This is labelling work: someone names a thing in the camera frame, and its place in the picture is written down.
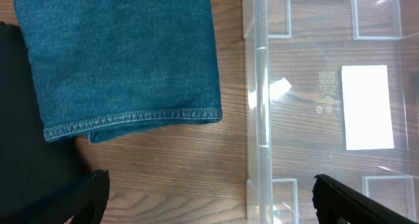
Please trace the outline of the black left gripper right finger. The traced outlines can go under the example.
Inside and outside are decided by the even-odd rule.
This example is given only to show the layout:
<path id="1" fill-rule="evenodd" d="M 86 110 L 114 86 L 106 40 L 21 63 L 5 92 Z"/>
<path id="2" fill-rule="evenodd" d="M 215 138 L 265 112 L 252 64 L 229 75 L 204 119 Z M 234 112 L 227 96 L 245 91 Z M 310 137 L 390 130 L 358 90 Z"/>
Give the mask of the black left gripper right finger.
<path id="1" fill-rule="evenodd" d="M 312 202 L 319 224 L 414 224 L 328 175 L 315 178 Z"/>

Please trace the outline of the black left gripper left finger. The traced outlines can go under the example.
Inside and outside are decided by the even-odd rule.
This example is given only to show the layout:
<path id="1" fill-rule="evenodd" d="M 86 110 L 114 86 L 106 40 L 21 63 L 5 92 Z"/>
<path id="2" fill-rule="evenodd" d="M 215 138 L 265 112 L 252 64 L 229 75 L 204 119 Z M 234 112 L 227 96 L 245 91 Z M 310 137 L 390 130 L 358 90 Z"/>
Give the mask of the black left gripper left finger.
<path id="1" fill-rule="evenodd" d="M 109 172 L 95 170 L 16 212 L 4 215 L 1 222 L 100 223 L 109 200 L 109 191 Z"/>

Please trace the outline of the black cloth under left arm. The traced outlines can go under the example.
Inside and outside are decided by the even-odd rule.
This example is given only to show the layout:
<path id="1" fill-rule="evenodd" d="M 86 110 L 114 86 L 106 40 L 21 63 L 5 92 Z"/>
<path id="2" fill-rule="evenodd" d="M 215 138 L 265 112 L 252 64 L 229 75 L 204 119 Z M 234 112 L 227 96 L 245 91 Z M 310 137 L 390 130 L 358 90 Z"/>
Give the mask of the black cloth under left arm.
<path id="1" fill-rule="evenodd" d="M 1 23 L 1 215 L 89 174 L 73 139 L 46 142 L 27 48 L 18 26 Z"/>

